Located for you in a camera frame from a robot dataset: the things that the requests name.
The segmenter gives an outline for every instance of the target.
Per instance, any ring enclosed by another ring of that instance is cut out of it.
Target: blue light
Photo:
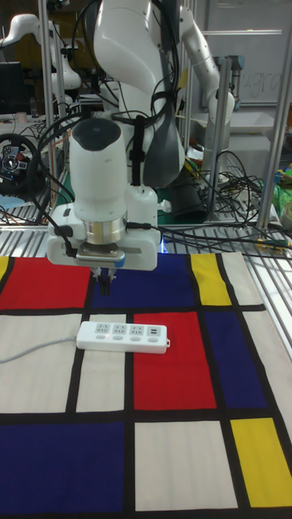
[[[165,241],[164,241],[164,237],[163,236],[162,236],[162,239],[161,239],[161,249],[160,249],[160,252],[162,254],[168,254],[168,250],[166,249]]]

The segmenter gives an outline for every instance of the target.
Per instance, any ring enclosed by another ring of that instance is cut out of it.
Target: blue rectangle
[[[179,308],[194,303],[184,255],[159,254],[151,272],[118,270],[110,296],[101,296],[96,284],[92,298],[92,308]]]
[[[0,514],[121,512],[123,423],[0,427]]]
[[[227,407],[267,407],[235,313],[209,312],[205,319]]]

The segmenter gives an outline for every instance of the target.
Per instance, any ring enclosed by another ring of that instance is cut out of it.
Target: red rectangle
[[[135,409],[216,409],[197,314],[140,314],[134,322],[164,324],[170,339],[163,355],[134,355]]]
[[[0,310],[83,308],[90,269],[52,265],[46,258],[15,258],[0,295]]]

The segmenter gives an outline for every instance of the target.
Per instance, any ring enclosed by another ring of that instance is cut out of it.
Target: steering wheel
[[[28,190],[27,172],[35,145],[26,137],[14,133],[0,135],[0,193],[11,195]],[[34,178],[36,191],[44,186],[41,175]]]

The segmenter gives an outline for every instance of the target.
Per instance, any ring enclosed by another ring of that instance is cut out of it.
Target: whiteboard
[[[277,103],[281,70],[292,24],[292,2],[275,0],[210,0],[208,30],[281,29],[281,35],[208,36],[213,56],[242,55],[243,104]]]

